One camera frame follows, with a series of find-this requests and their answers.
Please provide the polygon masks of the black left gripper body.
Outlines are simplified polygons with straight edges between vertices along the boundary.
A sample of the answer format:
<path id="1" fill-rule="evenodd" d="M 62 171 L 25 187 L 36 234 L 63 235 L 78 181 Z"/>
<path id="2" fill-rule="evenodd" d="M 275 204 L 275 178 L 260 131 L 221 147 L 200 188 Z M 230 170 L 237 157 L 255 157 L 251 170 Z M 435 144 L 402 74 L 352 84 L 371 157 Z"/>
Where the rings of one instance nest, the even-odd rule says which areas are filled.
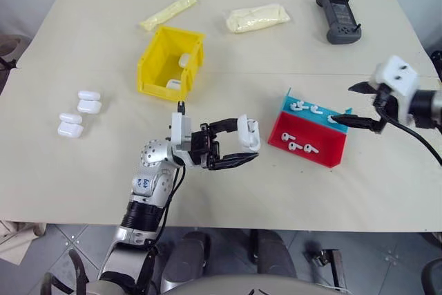
<path id="1" fill-rule="evenodd" d="M 203 123 L 199 131 L 191 134 L 189 155 L 194 165 L 208 170 L 221 169 L 219 142 L 215 140 L 219 129 L 218 123 Z"/>

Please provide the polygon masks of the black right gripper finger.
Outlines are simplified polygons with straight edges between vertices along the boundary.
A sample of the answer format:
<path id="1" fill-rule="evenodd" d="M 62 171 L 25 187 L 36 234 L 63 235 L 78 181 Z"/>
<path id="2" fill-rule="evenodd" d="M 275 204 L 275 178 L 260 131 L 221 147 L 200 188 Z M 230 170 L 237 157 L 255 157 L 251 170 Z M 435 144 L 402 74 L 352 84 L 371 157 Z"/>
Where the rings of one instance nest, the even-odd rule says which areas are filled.
<path id="1" fill-rule="evenodd" d="M 360 93 L 364 95 L 375 95 L 377 94 L 377 90 L 373 88 L 369 82 L 359 82 L 357 84 L 354 84 L 353 86 L 350 86 L 348 88 L 348 91 Z"/>
<path id="2" fill-rule="evenodd" d="M 332 119 L 347 127 L 366 129 L 374 133 L 381 133 L 384 129 L 384 119 L 374 120 L 368 117 L 359 117 L 352 114 L 334 115 Z"/>

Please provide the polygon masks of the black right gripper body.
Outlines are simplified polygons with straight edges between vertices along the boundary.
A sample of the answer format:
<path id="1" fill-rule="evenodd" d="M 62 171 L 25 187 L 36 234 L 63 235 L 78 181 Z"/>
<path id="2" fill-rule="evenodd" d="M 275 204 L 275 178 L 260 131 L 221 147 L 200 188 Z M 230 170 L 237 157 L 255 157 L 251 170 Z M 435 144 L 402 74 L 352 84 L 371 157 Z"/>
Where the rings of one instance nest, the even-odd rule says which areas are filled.
<path id="1" fill-rule="evenodd" d="M 391 92 L 392 89 L 387 84 L 380 84 L 377 88 L 374 108 L 381 117 L 380 120 L 377 121 L 377 131 L 382 131 L 387 123 L 395 126 L 398 124 L 398 104 Z"/>

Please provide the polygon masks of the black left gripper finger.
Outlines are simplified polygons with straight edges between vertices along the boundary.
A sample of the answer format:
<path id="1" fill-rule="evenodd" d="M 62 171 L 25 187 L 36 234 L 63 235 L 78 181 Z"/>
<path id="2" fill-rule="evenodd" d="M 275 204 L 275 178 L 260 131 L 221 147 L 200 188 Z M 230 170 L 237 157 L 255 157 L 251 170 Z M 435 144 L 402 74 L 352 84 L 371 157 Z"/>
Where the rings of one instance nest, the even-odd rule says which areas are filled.
<path id="1" fill-rule="evenodd" d="M 215 136 L 218 133 L 226 132 L 232 133 L 238 130 L 238 119 L 228 118 L 209 124 L 210 136 Z"/>
<path id="2" fill-rule="evenodd" d="M 211 161 L 211 170 L 232 169 L 246 164 L 259 156 L 257 152 L 233 153 Z"/>

